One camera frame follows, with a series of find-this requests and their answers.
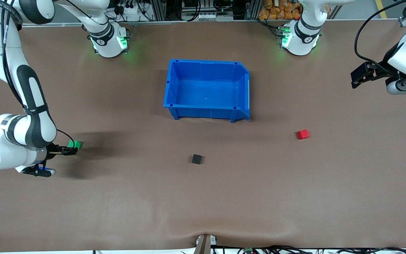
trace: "brown table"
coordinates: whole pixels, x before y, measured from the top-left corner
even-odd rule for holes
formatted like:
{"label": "brown table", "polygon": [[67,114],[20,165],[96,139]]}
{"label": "brown table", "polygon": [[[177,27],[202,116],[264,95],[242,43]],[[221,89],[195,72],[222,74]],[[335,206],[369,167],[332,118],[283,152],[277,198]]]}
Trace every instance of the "brown table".
{"label": "brown table", "polygon": [[[0,251],[187,248],[203,233],[231,246],[406,246],[406,95],[384,81],[351,89],[361,23],[327,22],[305,57],[256,23],[140,26],[114,59],[80,28],[23,29],[55,123],[85,144],[50,161],[51,179],[0,171]],[[372,21],[360,50],[380,60],[404,32]],[[252,120],[173,120],[171,58],[241,61]],[[22,111],[0,81],[3,113]],[[311,138],[297,140],[302,129]]]}

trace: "blue plastic container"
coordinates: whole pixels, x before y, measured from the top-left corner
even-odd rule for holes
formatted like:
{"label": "blue plastic container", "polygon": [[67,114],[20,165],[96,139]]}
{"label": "blue plastic container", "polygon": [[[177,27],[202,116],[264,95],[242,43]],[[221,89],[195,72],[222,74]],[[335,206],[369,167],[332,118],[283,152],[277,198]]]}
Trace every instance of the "blue plastic container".
{"label": "blue plastic container", "polygon": [[171,59],[164,107],[175,120],[250,120],[250,74],[240,62]]}

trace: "white robot link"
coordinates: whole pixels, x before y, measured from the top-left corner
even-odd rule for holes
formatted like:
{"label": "white robot link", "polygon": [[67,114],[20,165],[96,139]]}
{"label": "white robot link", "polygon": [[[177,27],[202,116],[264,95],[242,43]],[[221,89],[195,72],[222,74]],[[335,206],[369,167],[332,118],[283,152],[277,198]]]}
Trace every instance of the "white robot link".
{"label": "white robot link", "polygon": [[[406,2],[402,0],[393,5]],[[375,62],[361,56],[355,46],[356,54],[366,60],[362,65],[351,72],[352,88],[356,89],[364,82],[387,78],[385,80],[386,90],[392,95],[406,94],[406,33],[401,40],[385,54],[381,62]]]}
{"label": "white robot link", "polygon": [[303,12],[299,20],[292,20],[278,33],[280,48],[288,50],[296,56],[308,54],[315,46],[319,38],[319,31],[327,20],[325,5],[345,5],[355,0],[299,0],[303,6]]}
{"label": "white robot link", "polygon": [[82,28],[90,34],[96,53],[105,58],[113,58],[127,52],[126,28],[110,22],[104,13],[110,0],[58,0],[55,3],[81,21]]}

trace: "yellow stripe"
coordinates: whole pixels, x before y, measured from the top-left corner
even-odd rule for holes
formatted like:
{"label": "yellow stripe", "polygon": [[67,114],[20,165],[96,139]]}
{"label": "yellow stripe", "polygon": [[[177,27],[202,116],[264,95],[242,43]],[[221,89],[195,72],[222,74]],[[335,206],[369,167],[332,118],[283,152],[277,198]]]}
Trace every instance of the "yellow stripe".
{"label": "yellow stripe", "polygon": [[[382,0],[375,0],[375,4],[377,5],[377,8],[378,8],[379,10],[383,9]],[[386,16],[386,13],[385,13],[384,11],[382,11],[382,12],[380,13],[380,17],[381,17],[382,19],[387,19],[387,18],[388,18],[388,17]]]}

